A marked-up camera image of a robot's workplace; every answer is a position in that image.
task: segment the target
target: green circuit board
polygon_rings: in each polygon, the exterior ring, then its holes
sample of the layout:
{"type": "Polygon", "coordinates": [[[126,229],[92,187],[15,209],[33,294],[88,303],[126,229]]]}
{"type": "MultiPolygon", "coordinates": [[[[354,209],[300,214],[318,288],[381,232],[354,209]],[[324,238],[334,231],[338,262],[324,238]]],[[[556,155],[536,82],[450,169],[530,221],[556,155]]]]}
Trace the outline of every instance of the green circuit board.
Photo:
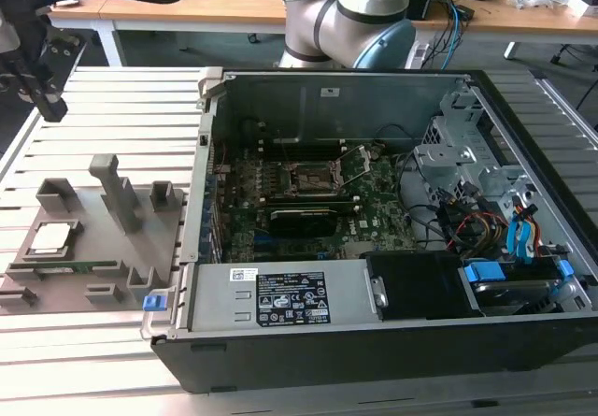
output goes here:
{"type": "MultiPolygon", "coordinates": [[[[360,153],[350,153],[342,159],[342,177],[348,182],[342,199],[358,200],[359,211],[333,218],[334,233],[326,237],[273,235],[268,226],[273,210],[263,205],[263,196],[268,194],[268,186],[272,187],[272,194],[283,198],[293,192],[303,192],[303,196],[328,194],[326,175],[321,171],[329,163],[293,165],[298,173],[291,183],[284,162],[268,163],[247,154],[233,161],[231,174],[221,187],[222,212],[228,222],[223,261],[351,259],[366,251],[416,249],[413,231],[397,205],[394,160],[386,155],[368,160],[370,171],[364,172],[360,153]]],[[[314,199],[313,208],[318,208],[319,198],[314,199]]]]}

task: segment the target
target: motherboard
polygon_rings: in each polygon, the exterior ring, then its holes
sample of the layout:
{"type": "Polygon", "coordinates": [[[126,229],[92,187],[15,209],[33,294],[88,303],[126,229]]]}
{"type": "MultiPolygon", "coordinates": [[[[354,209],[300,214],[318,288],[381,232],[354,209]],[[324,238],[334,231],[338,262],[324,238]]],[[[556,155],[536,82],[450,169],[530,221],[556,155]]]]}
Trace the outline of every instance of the motherboard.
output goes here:
{"type": "Polygon", "coordinates": [[[366,145],[243,150],[216,167],[227,263],[355,259],[416,248],[396,155],[366,145]]]}

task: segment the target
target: sticker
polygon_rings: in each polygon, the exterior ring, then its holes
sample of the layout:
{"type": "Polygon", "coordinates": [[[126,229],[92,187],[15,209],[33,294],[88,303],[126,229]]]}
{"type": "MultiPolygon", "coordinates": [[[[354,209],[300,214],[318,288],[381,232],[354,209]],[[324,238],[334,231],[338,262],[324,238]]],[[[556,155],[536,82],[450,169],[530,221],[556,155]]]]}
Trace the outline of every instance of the sticker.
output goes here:
{"type": "Polygon", "coordinates": [[[340,96],[340,89],[337,87],[322,87],[320,90],[322,98],[338,98],[338,96],[340,96]]]}
{"type": "Polygon", "coordinates": [[[258,268],[231,268],[231,282],[255,281],[257,275],[258,268]]]}
{"type": "Polygon", "coordinates": [[[261,327],[330,323],[324,273],[260,274],[256,280],[261,327]]]}

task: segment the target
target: blue latch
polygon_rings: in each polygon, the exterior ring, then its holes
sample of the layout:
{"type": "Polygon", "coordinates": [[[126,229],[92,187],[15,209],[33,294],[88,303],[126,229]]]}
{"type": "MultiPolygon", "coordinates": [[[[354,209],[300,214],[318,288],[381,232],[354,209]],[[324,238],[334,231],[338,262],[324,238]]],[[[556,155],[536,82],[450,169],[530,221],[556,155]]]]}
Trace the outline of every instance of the blue latch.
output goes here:
{"type": "Polygon", "coordinates": [[[559,262],[559,269],[561,270],[562,275],[565,279],[569,279],[575,274],[573,267],[567,260],[561,260],[559,262]]]}
{"type": "Polygon", "coordinates": [[[143,298],[144,311],[166,311],[166,308],[166,296],[150,294],[149,296],[143,298]]]}
{"type": "Polygon", "coordinates": [[[490,282],[506,280],[505,273],[498,262],[472,262],[464,268],[470,282],[490,282]]]}

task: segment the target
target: power supply label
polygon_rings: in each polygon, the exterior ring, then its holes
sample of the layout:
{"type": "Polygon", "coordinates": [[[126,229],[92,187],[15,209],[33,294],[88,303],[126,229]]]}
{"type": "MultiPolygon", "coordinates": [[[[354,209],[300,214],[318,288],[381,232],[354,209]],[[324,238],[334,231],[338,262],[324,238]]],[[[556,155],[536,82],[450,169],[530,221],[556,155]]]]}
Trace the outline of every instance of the power supply label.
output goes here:
{"type": "Polygon", "coordinates": [[[324,273],[258,274],[256,285],[261,327],[330,323],[324,273]]]}

